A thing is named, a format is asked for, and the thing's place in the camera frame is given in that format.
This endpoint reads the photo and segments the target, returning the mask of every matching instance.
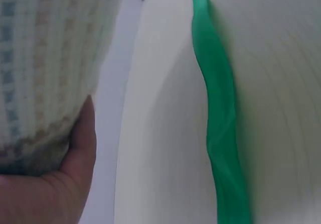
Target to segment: textured white fabric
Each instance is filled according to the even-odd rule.
[[[85,98],[96,88],[119,2],[0,0],[4,170],[13,164],[23,171],[28,156],[49,143],[68,142]],[[61,158],[67,147],[49,158]]]
[[[236,79],[255,224],[321,223],[321,0],[212,0]],[[192,0],[147,0],[120,138],[116,224],[216,223]]]

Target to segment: curved white surface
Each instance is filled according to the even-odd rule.
[[[255,223],[321,223],[321,2],[213,0],[236,77]],[[117,164],[116,224],[216,223],[191,0],[146,0]]]

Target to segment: finger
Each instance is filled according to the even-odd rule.
[[[95,112],[92,98],[87,97],[79,120],[73,128],[70,149],[60,170],[77,184],[90,188],[96,160]]]

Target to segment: hand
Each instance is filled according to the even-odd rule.
[[[92,99],[88,97],[58,171],[41,177],[0,175],[0,223],[78,223],[95,160],[95,116]]]

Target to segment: green ribbon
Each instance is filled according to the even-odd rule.
[[[210,0],[193,0],[193,47],[208,95],[207,151],[217,195],[218,224],[251,224],[249,199],[236,145],[231,67],[212,20]]]

